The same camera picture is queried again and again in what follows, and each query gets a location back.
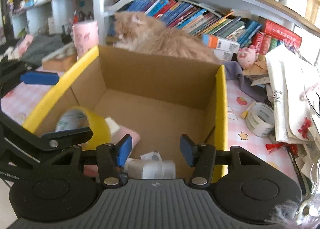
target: checkered tablecloth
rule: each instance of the checkered tablecloth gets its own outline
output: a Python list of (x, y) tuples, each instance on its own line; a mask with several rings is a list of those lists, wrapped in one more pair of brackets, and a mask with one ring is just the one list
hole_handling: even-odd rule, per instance
[(298, 183), (297, 175), (285, 149), (269, 153), (266, 144), (268, 138), (260, 138), (248, 130), (245, 121), (240, 118), (248, 106), (254, 101), (239, 89), (237, 80), (227, 81), (228, 92), (228, 147), (240, 146), (263, 161), (271, 164)]
[(50, 88), (50, 85), (30, 85), (22, 82), (1, 99), (1, 109), (21, 125)]

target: pink cup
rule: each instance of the pink cup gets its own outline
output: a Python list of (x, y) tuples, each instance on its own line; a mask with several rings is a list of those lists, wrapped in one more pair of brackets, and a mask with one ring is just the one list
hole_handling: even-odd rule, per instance
[(98, 22), (93, 20), (83, 21), (72, 26), (73, 40), (80, 59), (93, 47), (99, 44)]

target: cardboard tray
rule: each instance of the cardboard tray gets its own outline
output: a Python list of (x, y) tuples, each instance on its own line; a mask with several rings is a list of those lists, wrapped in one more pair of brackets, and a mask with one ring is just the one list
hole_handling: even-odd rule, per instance
[[(180, 153), (182, 134), (201, 143), (214, 128), (208, 143), (228, 150), (223, 65), (96, 46), (49, 90), (23, 127), (38, 136), (54, 131), (72, 106), (136, 131), (141, 141), (131, 157), (158, 150), (163, 160), (175, 162), (177, 178), (193, 172)], [(226, 173), (216, 167), (214, 180)]]

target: metal screw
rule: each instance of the metal screw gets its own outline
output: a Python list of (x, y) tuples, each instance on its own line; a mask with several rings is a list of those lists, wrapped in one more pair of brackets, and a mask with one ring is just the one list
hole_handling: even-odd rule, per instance
[(119, 184), (120, 181), (116, 177), (107, 177), (103, 182), (108, 186), (115, 186)]
[(53, 139), (49, 142), (50, 147), (58, 147), (59, 143)]
[(198, 186), (205, 185), (208, 181), (204, 177), (194, 177), (191, 182)]

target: gray cloth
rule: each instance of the gray cloth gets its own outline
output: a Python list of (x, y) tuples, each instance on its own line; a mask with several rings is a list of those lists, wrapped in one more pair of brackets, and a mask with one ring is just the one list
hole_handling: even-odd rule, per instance
[(227, 80), (239, 80), (240, 90), (258, 102), (265, 102), (268, 99), (265, 88), (250, 86), (251, 80), (242, 74), (242, 68), (236, 61), (224, 62)]
[(38, 35), (34, 37), (32, 43), (21, 57), (21, 60), (26, 63), (41, 66), (41, 61), (44, 57), (63, 46), (64, 44), (61, 41), (60, 35)]

